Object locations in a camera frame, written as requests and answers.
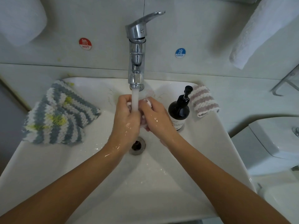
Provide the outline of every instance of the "hand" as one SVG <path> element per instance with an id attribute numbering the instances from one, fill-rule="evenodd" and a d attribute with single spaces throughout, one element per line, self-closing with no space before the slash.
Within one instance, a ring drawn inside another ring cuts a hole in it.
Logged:
<path id="1" fill-rule="evenodd" d="M 127 107 L 127 102 L 131 101 L 130 94 L 121 95 L 118 98 L 116 105 L 116 112 L 114 116 L 114 124 L 110 141 L 117 141 L 120 146 L 127 152 L 130 147 L 135 143 L 140 130 L 140 117 L 139 111 L 131 112 Z"/>
<path id="2" fill-rule="evenodd" d="M 152 109 L 144 100 L 140 101 L 139 109 L 144 113 L 147 125 L 161 141 L 166 142 L 174 134 L 177 134 L 172 121 L 163 104 L 152 97 L 148 97 L 152 103 Z"/>

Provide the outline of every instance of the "pump dispenser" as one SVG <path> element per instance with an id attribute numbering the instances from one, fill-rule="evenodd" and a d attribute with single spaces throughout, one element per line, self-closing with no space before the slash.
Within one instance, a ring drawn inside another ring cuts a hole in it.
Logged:
<path id="1" fill-rule="evenodd" d="M 184 90 L 185 94 L 180 95 L 177 101 L 169 105 L 168 113 L 176 130 L 179 130 L 183 126 L 186 118 L 189 116 L 190 110 L 188 103 L 190 99 L 188 96 L 192 90 L 192 86 L 186 86 Z"/>

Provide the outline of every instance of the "faucet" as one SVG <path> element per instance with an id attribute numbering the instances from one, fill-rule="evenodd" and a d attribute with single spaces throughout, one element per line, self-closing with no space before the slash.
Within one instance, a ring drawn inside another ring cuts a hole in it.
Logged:
<path id="1" fill-rule="evenodd" d="M 140 88 L 140 91 L 144 88 L 145 36 L 147 36 L 146 23 L 164 13 L 165 11 L 153 12 L 125 26 L 127 38 L 129 39 L 130 58 L 128 83 L 131 88 Z"/>

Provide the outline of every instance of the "faucet handle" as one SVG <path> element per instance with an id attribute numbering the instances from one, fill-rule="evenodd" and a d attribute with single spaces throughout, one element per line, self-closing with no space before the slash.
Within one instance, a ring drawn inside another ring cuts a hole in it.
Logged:
<path id="1" fill-rule="evenodd" d="M 163 15 L 165 11 L 157 11 L 139 18 L 125 26 L 128 39 L 140 39 L 147 35 L 146 23 L 157 16 Z"/>

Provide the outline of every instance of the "sink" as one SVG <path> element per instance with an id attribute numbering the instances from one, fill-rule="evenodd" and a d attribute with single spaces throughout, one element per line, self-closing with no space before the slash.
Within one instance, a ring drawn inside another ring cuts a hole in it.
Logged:
<path id="1" fill-rule="evenodd" d="M 102 110 L 84 131 L 84 143 L 33 145 L 21 142 L 0 177 L 0 215 L 98 152 L 112 130 L 118 96 L 131 93 L 127 79 L 68 78 L 66 82 Z M 139 97 L 167 108 L 193 83 L 145 80 Z M 255 191 L 218 115 L 190 115 L 179 133 L 216 165 Z M 141 128 L 145 151 L 126 154 L 117 168 L 77 208 L 67 223 L 170 223 L 217 216 L 213 206 L 173 155 Z"/>

